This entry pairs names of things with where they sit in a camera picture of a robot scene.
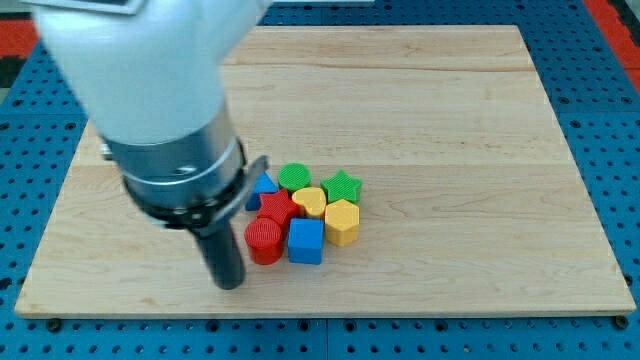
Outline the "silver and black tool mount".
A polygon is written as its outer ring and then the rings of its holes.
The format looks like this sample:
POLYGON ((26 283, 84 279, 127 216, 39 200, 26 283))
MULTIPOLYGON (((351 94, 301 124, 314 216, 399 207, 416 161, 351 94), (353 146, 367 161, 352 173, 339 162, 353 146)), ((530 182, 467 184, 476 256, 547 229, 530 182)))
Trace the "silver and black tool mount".
POLYGON ((208 124, 176 140, 105 143, 134 204, 169 229, 210 233, 222 227, 269 167, 265 155, 247 162, 226 105, 208 124))

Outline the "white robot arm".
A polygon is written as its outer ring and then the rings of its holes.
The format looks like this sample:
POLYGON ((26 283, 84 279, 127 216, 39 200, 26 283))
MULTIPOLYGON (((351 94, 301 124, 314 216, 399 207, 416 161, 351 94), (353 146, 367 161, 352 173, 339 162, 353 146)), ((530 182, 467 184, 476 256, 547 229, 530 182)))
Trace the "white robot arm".
POLYGON ((133 202, 196 239, 215 284, 245 267, 231 218, 268 161, 246 158, 221 66, 265 0, 34 1, 38 33, 133 202))

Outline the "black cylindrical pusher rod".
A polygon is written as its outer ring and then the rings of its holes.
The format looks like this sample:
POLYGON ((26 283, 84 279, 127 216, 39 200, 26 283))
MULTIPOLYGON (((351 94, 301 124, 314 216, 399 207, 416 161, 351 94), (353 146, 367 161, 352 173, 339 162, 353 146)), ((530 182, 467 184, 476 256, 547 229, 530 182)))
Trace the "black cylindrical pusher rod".
POLYGON ((223 290, 240 286, 246 269, 231 224, 196 228, 193 235, 215 285, 223 290))

